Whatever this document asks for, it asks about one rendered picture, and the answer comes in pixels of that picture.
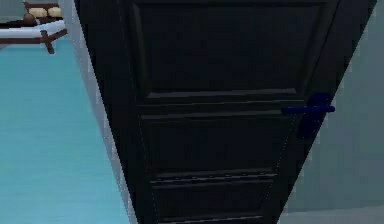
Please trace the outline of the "brown round object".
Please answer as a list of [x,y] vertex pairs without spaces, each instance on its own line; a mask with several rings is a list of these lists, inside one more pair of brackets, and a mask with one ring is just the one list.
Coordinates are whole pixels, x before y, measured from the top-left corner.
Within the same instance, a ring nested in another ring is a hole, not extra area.
[[23,17],[23,23],[29,26],[36,26],[37,22],[32,14],[26,13]]

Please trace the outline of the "brown wooden bed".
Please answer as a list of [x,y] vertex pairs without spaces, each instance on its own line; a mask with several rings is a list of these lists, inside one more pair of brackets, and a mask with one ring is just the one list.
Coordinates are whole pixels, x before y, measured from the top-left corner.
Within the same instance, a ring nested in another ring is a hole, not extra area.
[[44,44],[48,53],[54,54],[52,43],[68,33],[63,17],[51,17],[48,14],[44,18],[35,18],[36,26],[23,23],[23,17],[30,8],[44,8],[48,12],[52,7],[59,7],[59,4],[0,0],[0,49],[12,44]]

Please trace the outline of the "black panelled room door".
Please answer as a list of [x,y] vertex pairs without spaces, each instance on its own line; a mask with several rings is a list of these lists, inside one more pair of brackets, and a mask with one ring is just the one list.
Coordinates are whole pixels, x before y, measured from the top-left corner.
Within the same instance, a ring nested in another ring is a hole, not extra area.
[[74,0],[131,224],[277,224],[377,0]]

